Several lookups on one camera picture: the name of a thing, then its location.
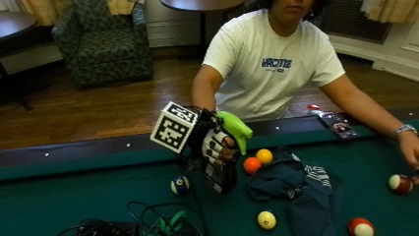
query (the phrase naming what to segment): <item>white t-shirt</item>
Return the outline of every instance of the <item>white t-shirt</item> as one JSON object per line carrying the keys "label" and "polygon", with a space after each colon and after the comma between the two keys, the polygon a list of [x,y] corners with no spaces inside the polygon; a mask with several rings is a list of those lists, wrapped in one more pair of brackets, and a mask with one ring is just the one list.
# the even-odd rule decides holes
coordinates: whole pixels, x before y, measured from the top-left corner
{"label": "white t-shirt", "polygon": [[244,121],[281,118],[309,81],[322,87],[345,74],[327,34],[301,22],[293,35],[278,36],[266,9],[222,26],[204,64],[224,77],[214,96],[217,109]]}

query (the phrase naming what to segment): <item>wooden floor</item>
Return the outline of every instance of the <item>wooden floor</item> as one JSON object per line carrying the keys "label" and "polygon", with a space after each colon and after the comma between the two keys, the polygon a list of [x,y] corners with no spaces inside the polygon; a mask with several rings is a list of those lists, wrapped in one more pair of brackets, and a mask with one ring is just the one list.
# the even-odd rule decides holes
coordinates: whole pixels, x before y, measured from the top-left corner
{"label": "wooden floor", "polygon": [[[63,62],[20,73],[19,77],[49,82],[51,88],[27,96],[32,112],[16,102],[0,104],[0,149],[151,133],[169,101],[189,105],[201,60],[178,60],[182,50],[153,49],[153,79],[111,88],[77,89]],[[346,57],[342,61],[355,84],[383,107],[418,106],[418,82],[371,69],[366,61]],[[341,111],[318,88],[306,87],[293,100],[292,112],[304,115],[310,103]]]}

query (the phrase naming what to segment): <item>pool table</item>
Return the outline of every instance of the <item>pool table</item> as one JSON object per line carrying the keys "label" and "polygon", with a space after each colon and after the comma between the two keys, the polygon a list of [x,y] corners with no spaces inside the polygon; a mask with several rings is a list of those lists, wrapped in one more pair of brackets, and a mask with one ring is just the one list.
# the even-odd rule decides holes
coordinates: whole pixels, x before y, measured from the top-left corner
{"label": "pool table", "polygon": [[[419,107],[391,112],[419,128]],[[339,178],[343,195],[337,235],[349,235],[354,217],[374,224],[377,235],[418,235],[419,189],[401,196],[387,187],[393,174],[414,175],[398,143],[343,116],[359,133],[351,141],[339,141],[316,116],[249,123],[254,137],[237,161],[237,187],[225,196],[208,187],[200,169],[185,173],[188,195],[173,194],[171,180],[184,174],[184,166],[177,153],[149,135],[0,150],[0,235],[59,235],[88,218],[137,223],[127,210],[129,202],[178,204],[160,211],[172,215],[185,209],[204,235],[292,235],[292,200],[256,201],[242,166],[260,148],[277,147],[289,148],[301,162],[322,166]],[[257,223],[257,215],[266,209],[278,221],[269,231]],[[136,206],[135,215],[143,210],[143,205]],[[156,218],[149,213],[144,220],[152,223]]]}

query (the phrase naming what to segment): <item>wristwatch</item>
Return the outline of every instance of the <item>wristwatch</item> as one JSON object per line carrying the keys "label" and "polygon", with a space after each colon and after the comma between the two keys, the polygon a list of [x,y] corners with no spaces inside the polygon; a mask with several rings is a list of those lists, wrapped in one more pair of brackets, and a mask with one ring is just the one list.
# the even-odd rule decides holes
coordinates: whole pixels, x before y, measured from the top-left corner
{"label": "wristwatch", "polygon": [[398,134],[405,132],[405,131],[413,131],[415,133],[415,135],[418,136],[418,131],[417,131],[415,127],[413,127],[411,125],[406,124],[406,125],[402,125],[399,128],[397,128],[391,132],[393,137],[397,139]]}

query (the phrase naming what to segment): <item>table leg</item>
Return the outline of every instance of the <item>table leg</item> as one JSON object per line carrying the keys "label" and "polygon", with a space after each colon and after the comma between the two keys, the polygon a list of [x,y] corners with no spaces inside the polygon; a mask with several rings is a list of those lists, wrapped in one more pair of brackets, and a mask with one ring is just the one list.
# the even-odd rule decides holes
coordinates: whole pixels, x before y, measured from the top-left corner
{"label": "table leg", "polygon": [[200,45],[198,45],[198,52],[193,55],[182,55],[178,57],[180,60],[189,60],[189,59],[204,59],[208,52],[208,16],[206,13],[200,13]]}
{"label": "table leg", "polygon": [[27,100],[19,95],[18,92],[18,86],[15,82],[11,80],[10,74],[0,62],[0,76],[2,76],[2,95],[6,95],[6,97],[11,98],[12,100],[16,100],[22,106],[27,109],[27,111],[32,111],[32,107],[30,106]]}

